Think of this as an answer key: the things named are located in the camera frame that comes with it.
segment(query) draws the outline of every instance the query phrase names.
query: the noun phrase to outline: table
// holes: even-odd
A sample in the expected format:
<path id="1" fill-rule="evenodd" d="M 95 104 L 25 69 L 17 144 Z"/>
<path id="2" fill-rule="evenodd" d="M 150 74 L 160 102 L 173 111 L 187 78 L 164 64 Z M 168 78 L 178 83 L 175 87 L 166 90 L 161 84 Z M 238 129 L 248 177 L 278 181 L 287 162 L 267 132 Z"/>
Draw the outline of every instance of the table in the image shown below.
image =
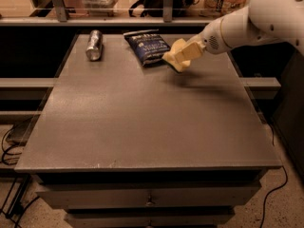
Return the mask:
<path id="1" fill-rule="evenodd" d="M 172 45 L 190 34 L 162 34 Z M 89 62 L 79 35 L 16 171 L 73 227 L 217 225 L 281 162 L 226 53 L 182 74 L 121 34 Z"/>

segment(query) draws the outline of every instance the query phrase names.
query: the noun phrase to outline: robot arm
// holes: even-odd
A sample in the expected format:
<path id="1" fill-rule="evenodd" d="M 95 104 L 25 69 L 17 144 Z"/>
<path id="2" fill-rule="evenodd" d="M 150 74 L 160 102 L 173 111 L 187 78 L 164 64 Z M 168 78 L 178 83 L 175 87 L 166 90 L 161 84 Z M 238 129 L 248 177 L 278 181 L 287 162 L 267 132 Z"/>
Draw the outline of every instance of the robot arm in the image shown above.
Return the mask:
<path id="1" fill-rule="evenodd" d="M 241 46 L 288 42 L 304 55 L 304 0 L 250 0 L 207 25 L 175 52 L 178 63 Z"/>

